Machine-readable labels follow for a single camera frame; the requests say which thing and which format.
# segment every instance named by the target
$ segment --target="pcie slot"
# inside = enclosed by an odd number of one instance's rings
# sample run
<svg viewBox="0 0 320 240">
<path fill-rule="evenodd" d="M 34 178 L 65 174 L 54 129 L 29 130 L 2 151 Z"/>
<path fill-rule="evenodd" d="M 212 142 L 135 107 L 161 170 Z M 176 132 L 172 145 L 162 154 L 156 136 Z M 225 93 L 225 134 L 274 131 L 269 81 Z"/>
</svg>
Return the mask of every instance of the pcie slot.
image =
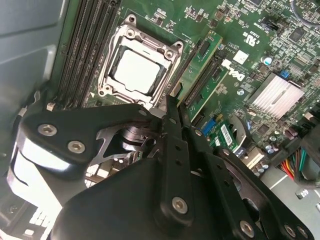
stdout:
<svg viewBox="0 0 320 240">
<path fill-rule="evenodd" d="M 198 40 L 197 43 L 195 44 L 193 50 L 191 51 L 191 53 L 189 54 L 188 58 L 186 59 L 186 61 L 183 63 L 182 67 L 180 68 L 179 72 L 175 75 L 174 80 L 171 83 L 171 86 L 169 88 L 169 91 L 167 91 L 168 93 L 171 93 L 175 86 L 177 85 L 178 81 L 180 80 L 180 78 L 182 77 L 182 75 L 184 74 L 184 72 L 186 71 L 187 67 L 189 66 L 189 64 L 191 63 L 192 59 L 195 57 L 195 55 L 198 52 L 198 49 L 200 48 L 200 46 L 202 45 L 202 40 Z"/>
<path fill-rule="evenodd" d="M 68 85 L 69 85 L 71 71 L 73 69 L 74 61 L 76 60 L 76 55 L 80 47 L 79 42 L 81 39 L 81 29 L 83 24 L 86 24 L 86 17 L 87 17 L 86 13 L 90 11 L 90 5 L 92 4 L 92 2 L 93 1 L 89 1 L 89 0 L 82 1 L 79 6 L 79 11 L 77 14 L 78 19 L 76 20 L 72 38 L 67 48 L 68 52 L 64 62 L 64 68 L 62 71 L 60 83 L 58 86 L 58 91 L 57 91 L 58 102 L 61 102 L 65 99 L 65 95 L 67 93 L 66 89 L 68 88 Z"/>
<path fill-rule="evenodd" d="M 92 51 L 92 61 L 88 64 L 87 69 L 84 73 L 85 80 L 77 88 L 79 94 L 76 96 L 74 101 L 74 107 L 81 107 L 84 104 L 85 98 L 89 92 L 90 86 L 94 80 L 95 74 L 99 71 L 103 63 L 104 49 L 109 44 L 111 38 L 111 31 L 116 24 L 116 15 L 120 6 L 120 0 L 111 0 L 107 4 L 107 11 L 104 15 L 103 23 L 106 23 L 105 27 L 101 27 L 98 35 L 103 34 L 102 42 L 97 44 L 95 49 Z"/>
<path fill-rule="evenodd" d="M 200 91 L 204 88 L 215 71 L 218 69 L 218 66 L 219 59 L 213 56 L 186 95 L 184 102 L 187 107 L 194 102 L 194 100 L 200 94 Z"/>
<path fill-rule="evenodd" d="M 84 65 L 87 63 L 88 55 L 90 54 L 90 45 L 94 44 L 95 41 L 93 40 L 93 35 L 95 34 L 97 26 L 97 19 L 99 20 L 101 14 L 101 5 L 102 1 L 94 1 L 94 5 L 92 6 L 90 17 L 88 19 L 88 23 L 85 28 L 85 32 L 83 35 L 82 42 L 80 47 L 79 54 L 77 56 L 77 62 L 74 64 L 73 73 L 70 78 L 70 84 L 67 89 L 67 94 L 65 97 L 64 104 L 68 107 L 68 105 L 74 99 L 76 94 L 76 88 L 81 81 L 81 72 L 83 70 Z"/>
</svg>

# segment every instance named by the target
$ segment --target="motherboard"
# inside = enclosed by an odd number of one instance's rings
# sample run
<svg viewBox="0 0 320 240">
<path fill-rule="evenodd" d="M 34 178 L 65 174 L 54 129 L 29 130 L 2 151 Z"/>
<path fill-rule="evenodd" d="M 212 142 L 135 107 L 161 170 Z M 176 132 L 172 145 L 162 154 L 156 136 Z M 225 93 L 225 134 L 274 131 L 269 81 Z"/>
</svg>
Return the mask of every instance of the motherboard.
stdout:
<svg viewBox="0 0 320 240">
<path fill-rule="evenodd" d="M 319 18 L 309 0 L 71 0 L 47 109 L 161 110 L 170 94 L 256 171 L 318 109 Z"/>
</svg>

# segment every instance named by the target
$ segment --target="blue connector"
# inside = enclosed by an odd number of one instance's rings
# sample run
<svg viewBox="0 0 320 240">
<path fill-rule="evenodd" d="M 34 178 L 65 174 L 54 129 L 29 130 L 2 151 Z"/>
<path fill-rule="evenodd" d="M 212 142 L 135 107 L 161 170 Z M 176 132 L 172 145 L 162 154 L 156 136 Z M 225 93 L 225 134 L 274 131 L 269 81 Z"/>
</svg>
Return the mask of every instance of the blue connector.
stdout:
<svg viewBox="0 0 320 240">
<path fill-rule="evenodd" d="M 280 75 L 286 79 L 289 76 L 289 72 L 287 70 L 282 70 Z"/>
<path fill-rule="evenodd" d="M 215 125 L 216 121 L 213 118 L 210 118 L 210 120 L 205 124 L 205 126 L 202 129 L 203 134 L 207 136 Z"/>
</svg>

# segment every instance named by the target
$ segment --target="white label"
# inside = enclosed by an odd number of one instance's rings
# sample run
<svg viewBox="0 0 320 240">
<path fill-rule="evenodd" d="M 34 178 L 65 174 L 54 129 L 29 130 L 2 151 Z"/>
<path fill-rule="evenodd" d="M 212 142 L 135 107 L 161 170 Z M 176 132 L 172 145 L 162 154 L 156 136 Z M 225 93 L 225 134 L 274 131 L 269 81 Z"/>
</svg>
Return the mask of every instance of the white label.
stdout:
<svg viewBox="0 0 320 240">
<path fill-rule="evenodd" d="M 232 138 L 231 138 L 231 136 L 230 136 L 230 134 L 229 134 L 229 132 L 228 132 L 228 129 L 227 129 L 227 127 L 226 127 L 225 124 L 222 125 L 221 131 L 222 131 L 222 134 L 223 134 L 224 139 L 225 139 L 225 141 L 226 141 L 226 144 L 227 144 L 228 146 L 230 146 L 233 141 L 232 141 Z"/>
<path fill-rule="evenodd" d="M 246 39 L 244 40 L 245 43 L 249 44 L 251 47 L 254 47 L 255 45 L 260 43 L 260 41 L 257 40 L 256 37 L 252 36 L 251 34 L 248 34 L 247 32 L 244 32 L 242 35 L 246 37 Z"/>
<path fill-rule="evenodd" d="M 247 58 L 249 57 L 248 54 L 246 54 L 245 52 L 239 50 L 235 56 L 233 57 L 233 60 L 235 60 L 237 63 L 239 64 L 244 64 L 245 61 L 247 60 Z"/>
<path fill-rule="evenodd" d="M 220 141 L 219 141 L 219 138 L 216 136 L 215 139 L 214 139 L 214 143 L 215 145 L 218 147 L 218 146 L 221 146 L 220 144 Z"/>
</svg>

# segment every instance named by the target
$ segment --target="red wire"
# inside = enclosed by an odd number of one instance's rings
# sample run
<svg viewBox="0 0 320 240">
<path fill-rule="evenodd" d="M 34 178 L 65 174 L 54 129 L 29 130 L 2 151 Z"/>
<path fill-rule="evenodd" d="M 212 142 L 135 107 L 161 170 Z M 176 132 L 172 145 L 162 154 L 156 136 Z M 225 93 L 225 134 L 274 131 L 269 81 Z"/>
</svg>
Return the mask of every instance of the red wire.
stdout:
<svg viewBox="0 0 320 240">
<path fill-rule="evenodd" d="M 294 179 L 294 176 L 291 174 L 291 172 L 288 170 L 286 164 L 284 162 L 281 163 L 281 166 L 284 168 L 284 171 L 286 172 L 286 174 L 289 176 L 289 178 L 291 178 L 292 180 Z"/>
</svg>

